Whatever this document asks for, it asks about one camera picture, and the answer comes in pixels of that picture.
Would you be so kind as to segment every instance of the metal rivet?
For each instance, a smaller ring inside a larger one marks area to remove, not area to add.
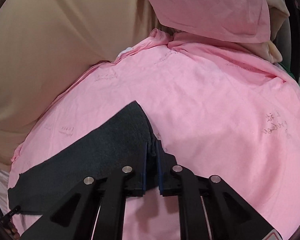
[[[131,168],[130,166],[124,166],[124,167],[122,168],[122,171],[123,171],[124,173],[129,173],[129,172],[132,171],[132,168]]]
[[[221,178],[218,175],[213,175],[210,179],[214,183],[219,183],[221,181]]]
[[[83,182],[84,182],[85,184],[87,184],[87,185],[90,185],[90,184],[92,184],[92,183],[94,182],[94,179],[93,179],[93,177],[86,177],[86,178],[83,180]]]
[[[180,172],[180,171],[182,171],[182,167],[181,167],[180,165],[174,165],[174,166],[172,167],[172,169],[173,169],[173,171],[175,171],[175,172]]]

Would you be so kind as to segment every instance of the white label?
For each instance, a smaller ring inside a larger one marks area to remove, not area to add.
[[[273,229],[264,239],[262,240],[282,240],[277,230]]]

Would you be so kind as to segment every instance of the pink fabric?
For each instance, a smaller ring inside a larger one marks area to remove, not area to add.
[[[266,0],[149,0],[161,24],[213,39],[270,40]]]
[[[136,100],[179,164],[220,175],[289,239],[300,225],[300,89],[269,62],[204,39],[154,30],[114,63],[92,67],[15,151],[9,187]],[[13,221],[23,232],[37,219]],[[177,199],[157,190],[128,199],[123,239],[180,239]]]

